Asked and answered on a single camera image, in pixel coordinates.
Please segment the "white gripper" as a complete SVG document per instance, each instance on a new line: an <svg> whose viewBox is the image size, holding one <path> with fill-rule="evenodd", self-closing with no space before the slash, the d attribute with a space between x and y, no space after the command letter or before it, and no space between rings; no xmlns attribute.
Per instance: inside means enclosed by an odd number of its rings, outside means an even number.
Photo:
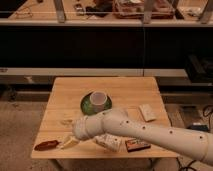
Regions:
<svg viewBox="0 0 213 171"><path fill-rule="evenodd" d="M104 133L102 128L102 113L84 116L73 123L72 132L74 135L68 135L62 142L59 143L59 149L73 147L79 143L79 140L89 140L97 135Z"/></svg>

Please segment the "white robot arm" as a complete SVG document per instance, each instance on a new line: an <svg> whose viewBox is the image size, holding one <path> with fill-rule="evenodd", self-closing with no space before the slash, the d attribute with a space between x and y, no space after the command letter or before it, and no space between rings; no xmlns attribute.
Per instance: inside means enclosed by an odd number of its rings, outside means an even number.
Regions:
<svg viewBox="0 0 213 171"><path fill-rule="evenodd" d="M213 166L213 134L207 132L136 121L123 108L83 116L71 125L72 134L80 141L103 134L137 138Z"/></svg>

